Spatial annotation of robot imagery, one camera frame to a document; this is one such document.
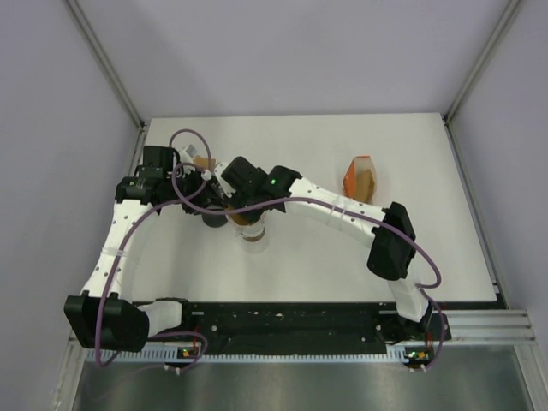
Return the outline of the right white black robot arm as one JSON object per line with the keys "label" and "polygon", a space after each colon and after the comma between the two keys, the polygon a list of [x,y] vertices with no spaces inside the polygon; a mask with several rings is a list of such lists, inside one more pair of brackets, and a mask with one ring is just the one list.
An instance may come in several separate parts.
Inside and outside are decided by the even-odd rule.
{"label": "right white black robot arm", "polygon": [[369,205],[335,194],[277,165],[269,172],[253,166],[244,157],[215,166],[214,175],[229,207],[246,209],[242,217],[255,223],[267,210],[310,218],[348,235],[368,250],[366,267],[388,283],[397,315],[419,324],[429,313],[429,302],[421,294],[410,266],[417,253],[414,227],[404,205]]}

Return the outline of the glass cup with coffee grounds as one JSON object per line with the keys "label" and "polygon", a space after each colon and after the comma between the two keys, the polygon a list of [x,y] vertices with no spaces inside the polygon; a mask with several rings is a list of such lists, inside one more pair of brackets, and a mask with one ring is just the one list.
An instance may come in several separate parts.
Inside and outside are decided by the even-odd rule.
{"label": "glass cup with coffee grounds", "polygon": [[262,253],[270,244],[264,226],[240,227],[239,234],[243,248],[249,253]]}

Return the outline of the orange coffee filter box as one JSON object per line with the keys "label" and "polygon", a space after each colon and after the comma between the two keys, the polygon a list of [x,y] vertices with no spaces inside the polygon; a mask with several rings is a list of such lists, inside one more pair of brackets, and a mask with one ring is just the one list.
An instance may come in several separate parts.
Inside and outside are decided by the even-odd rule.
{"label": "orange coffee filter box", "polygon": [[354,157],[342,179],[343,191],[347,196],[351,196],[356,187],[358,176],[369,168],[371,158],[369,156]]}

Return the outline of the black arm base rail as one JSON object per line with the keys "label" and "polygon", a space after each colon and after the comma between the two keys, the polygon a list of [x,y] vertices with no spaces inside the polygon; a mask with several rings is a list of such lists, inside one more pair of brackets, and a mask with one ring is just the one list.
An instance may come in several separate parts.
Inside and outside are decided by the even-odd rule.
{"label": "black arm base rail", "polygon": [[386,346],[410,343],[432,350],[451,339],[448,321],[428,308],[419,323],[400,318],[392,303],[365,302],[191,302],[183,322],[160,340],[197,341],[206,352],[290,356],[382,354]]}

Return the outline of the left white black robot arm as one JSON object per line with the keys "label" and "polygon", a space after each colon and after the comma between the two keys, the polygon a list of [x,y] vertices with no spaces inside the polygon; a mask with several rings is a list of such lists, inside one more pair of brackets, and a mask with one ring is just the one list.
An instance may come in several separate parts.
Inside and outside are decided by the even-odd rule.
{"label": "left white black robot arm", "polygon": [[167,330],[188,324],[188,301],[162,297],[136,306],[134,278],[162,207],[176,201],[171,186],[175,164],[193,162],[197,151],[146,146],[142,163],[116,186],[111,226],[95,268],[78,295],[67,297],[63,311],[80,345],[139,352]]}

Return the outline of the brown paper coffee filter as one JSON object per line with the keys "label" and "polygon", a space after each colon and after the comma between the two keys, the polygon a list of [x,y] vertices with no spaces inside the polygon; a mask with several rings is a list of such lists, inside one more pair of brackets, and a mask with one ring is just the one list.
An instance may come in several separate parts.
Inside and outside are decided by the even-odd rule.
{"label": "brown paper coffee filter", "polygon": [[205,170],[214,170],[217,165],[217,160],[215,158],[201,157],[196,155],[193,159],[193,163]]}

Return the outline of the glass carafe red collar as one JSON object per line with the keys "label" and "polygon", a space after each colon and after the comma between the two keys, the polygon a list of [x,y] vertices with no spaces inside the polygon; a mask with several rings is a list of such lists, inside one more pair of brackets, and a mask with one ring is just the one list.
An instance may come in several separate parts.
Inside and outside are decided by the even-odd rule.
{"label": "glass carafe red collar", "polygon": [[201,214],[202,222],[210,228],[221,228],[223,227],[228,221],[227,218],[224,215],[213,215],[208,213],[202,213]]}

